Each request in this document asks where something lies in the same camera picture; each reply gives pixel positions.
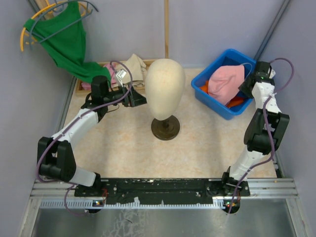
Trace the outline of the cream mannequin head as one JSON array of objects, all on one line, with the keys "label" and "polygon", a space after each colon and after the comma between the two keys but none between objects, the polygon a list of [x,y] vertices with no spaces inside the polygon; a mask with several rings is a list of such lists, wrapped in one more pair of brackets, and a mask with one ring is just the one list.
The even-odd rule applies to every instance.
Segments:
[{"label": "cream mannequin head", "polygon": [[173,114],[181,101],[185,80],[184,69],[172,59],[157,59],[147,71],[145,95],[154,118],[151,130],[160,140],[172,140],[180,131],[180,122]]}]

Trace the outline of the blue plastic bin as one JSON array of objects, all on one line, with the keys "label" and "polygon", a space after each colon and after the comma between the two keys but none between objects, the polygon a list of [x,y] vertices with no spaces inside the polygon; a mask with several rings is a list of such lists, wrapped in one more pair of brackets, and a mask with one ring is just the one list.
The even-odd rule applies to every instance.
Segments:
[{"label": "blue plastic bin", "polygon": [[233,117],[241,115],[253,99],[248,98],[245,94],[239,92],[237,96],[244,99],[243,103],[227,108],[215,98],[202,91],[201,87],[205,85],[211,75],[221,66],[236,66],[240,64],[245,64],[245,75],[248,75],[248,73],[254,71],[256,60],[235,49],[227,49],[191,81],[191,87],[195,91],[195,98],[226,120],[231,120]]}]

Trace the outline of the wooden clothes rack with tray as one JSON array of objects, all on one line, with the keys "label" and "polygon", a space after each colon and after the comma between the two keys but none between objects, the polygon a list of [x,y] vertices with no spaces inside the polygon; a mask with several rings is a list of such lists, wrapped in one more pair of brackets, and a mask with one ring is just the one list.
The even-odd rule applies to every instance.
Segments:
[{"label": "wooden clothes rack with tray", "polygon": [[169,57],[167,0],[94,0],[98,12],[85,21],[86,59],[105,65],[132,54],[150,66]]}]

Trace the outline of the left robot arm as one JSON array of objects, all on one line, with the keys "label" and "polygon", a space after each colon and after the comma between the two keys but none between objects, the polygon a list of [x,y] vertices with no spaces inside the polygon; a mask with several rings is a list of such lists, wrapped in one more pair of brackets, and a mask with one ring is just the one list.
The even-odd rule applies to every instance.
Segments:
[{"label": "left robot arm", "polygon": [[146,98],[131,85],[111,91],[105,76],[94,77],[91,92],[75,118],[53,136],[39,140],[37,178],[40,180],[45,176],[48,182],[59,180],[82,185],[92,196],[99,195],[103,190],[99,174],[77,166],[73,148],[103,119],[110,105],[121,103],[125,107],[137,107],[146,102]]}]

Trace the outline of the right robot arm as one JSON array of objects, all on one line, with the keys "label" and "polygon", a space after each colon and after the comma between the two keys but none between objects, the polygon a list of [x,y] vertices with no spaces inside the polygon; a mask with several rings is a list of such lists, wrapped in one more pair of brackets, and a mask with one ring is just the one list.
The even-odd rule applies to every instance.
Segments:
[{"label": "right robot arm", "polygon": [[253,73],[239,87],[254,99],[256,111],[244,134],[242,154],[222,176],[220,188],[228,196],[245,188],[251,170],[273,159],[288,127],[289,115],[277,105],[274,76],[270,62],[258,61]]}]

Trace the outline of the pink hat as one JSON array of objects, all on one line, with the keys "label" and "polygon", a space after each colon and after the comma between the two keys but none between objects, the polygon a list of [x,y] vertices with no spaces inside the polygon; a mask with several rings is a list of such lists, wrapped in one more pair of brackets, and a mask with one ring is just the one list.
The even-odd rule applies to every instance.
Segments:
[{"label": "pink hat", "polygon": [[209,78],[208,94],[225,106],[238,94],[244,73],[244,65],[219,67]]}]

